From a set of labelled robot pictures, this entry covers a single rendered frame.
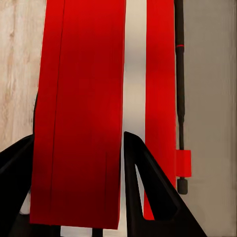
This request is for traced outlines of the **radio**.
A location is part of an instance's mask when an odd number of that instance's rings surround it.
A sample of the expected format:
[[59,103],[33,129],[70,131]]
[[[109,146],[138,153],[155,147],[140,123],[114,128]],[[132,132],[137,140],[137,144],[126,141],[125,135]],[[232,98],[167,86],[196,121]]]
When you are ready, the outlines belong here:
[[[125,131],[188,194],[183,10],[183,0],[47,0],[30,223],[50,237],[127,237]],[[143,217],[155,220],[135,169]]]

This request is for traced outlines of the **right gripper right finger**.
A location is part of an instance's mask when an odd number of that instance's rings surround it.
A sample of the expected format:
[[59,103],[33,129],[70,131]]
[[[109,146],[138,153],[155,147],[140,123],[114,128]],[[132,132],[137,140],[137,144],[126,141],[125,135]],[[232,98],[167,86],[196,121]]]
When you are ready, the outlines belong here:
[[[142,139],[124,132],[127,237],[207,237]],[[155,220],[143,217],[137,165]]]

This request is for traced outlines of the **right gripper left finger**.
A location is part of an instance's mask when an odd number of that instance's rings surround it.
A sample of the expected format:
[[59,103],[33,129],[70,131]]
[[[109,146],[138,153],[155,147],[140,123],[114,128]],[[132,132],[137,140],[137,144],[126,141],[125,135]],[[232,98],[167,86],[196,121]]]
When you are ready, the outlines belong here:
[[32,185],[35,134],[0,152],[0,237],[8,237]]

